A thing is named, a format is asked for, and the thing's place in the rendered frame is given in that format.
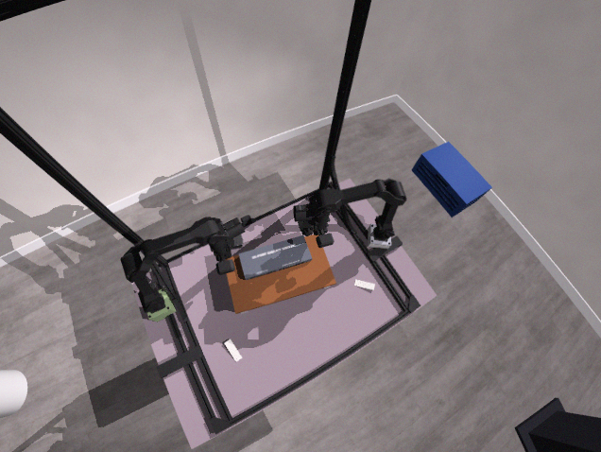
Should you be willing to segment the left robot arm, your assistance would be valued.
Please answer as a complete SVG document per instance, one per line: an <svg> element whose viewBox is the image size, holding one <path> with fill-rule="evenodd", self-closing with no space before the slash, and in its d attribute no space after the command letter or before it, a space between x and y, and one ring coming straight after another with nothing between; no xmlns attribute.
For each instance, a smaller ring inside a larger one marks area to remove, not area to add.
<svg viewBox="0 0 601 452"><path fill-rule="evenodd" d="M336 212L341 205L373 197L381 198L386 202L383 214L375 219L377 227L374 228L374 239L387 241L387 238L395 235L392 219L397 208L406 201L402 183L392 179L386 181L379 179L342 190L322 189L309 198L309 204L293 206L294 220L298 222L302 235L312 235L313 231L318 230L313 217L317 221L324 222L329 218L330 213Z"/></svg>

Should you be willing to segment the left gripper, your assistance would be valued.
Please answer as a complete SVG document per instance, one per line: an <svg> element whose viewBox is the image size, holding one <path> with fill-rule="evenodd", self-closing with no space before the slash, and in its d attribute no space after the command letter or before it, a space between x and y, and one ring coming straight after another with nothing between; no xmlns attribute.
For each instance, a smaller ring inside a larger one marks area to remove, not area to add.
<svg viewBox="0 0 601 452"><path fill-rule="evenodd" d="M324 222L320 222L320 221L317 221L313 217L313 221L318 226L318 230L317 231L313 231L314 235L318 235L318 237L316 237L316 241L317 241L318 247L319 248L323 248L323 247L326 247L326 246L333 245L333 243L334 243L333 236L332 236L332 234L328 233L328 229L327 229L327 227L329 226L328 222L330 221L330 218L328 218ZM325 233L328 233L328 234L325 234Z"/></svg>

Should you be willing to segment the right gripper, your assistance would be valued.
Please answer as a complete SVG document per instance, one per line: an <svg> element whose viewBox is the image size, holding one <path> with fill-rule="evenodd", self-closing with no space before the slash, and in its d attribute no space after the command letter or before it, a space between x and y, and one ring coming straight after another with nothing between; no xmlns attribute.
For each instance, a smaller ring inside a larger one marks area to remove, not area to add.
<svg viewBox="0 0 601 452"><path fill-rule="evenodd" d="M232 252L227 252L227 249L226 249L227 244L226 243L227 242L225 239L225 243L224 243L223 247L221 247L220 249L212 249L210 247L211 252L214 252L216 261L219 261L218 263L216 263L216 269L217 269L217 273L220 275L235 271L234 263L233 263L232 259L229 259L232 257ZM226 260L226 259L229 259L229 260Z"/></svg>

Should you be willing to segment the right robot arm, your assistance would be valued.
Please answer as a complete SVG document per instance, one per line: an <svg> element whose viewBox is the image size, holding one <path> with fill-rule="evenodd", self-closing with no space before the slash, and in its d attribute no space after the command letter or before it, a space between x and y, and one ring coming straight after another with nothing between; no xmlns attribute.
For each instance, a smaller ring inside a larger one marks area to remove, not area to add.
<svg viewBox="0 0 601 452"><path fill-rule="evenodd" d="M149 283L147 279L145 279L146 274L151 269L153 261L159 255L172 252L195 243L201 244L202 247L204 247L210 242L209 245L212 249L220 249L223 247L225 239L227 242L227 252L231 251L232 249L240 249L244 243L241 236L241 234L244 232L245 229L243 228L238 217L225 224L222 223L220 218L206 217L196 221L192 227L188 229L153 240L148 239L142 242L139 246L131 247L124 254L124 256L121 257L121 263L127 280L129 280L131 283L134 282L139 288L138 295L145 313L150 311L151 313L155 313L165 308L162 293L159 295L159 291L157 291L158 289L155 283ZM143 261L139 254L141 250L143 250L145 255ZM142 297L143 295L144 298Z"/></svg>

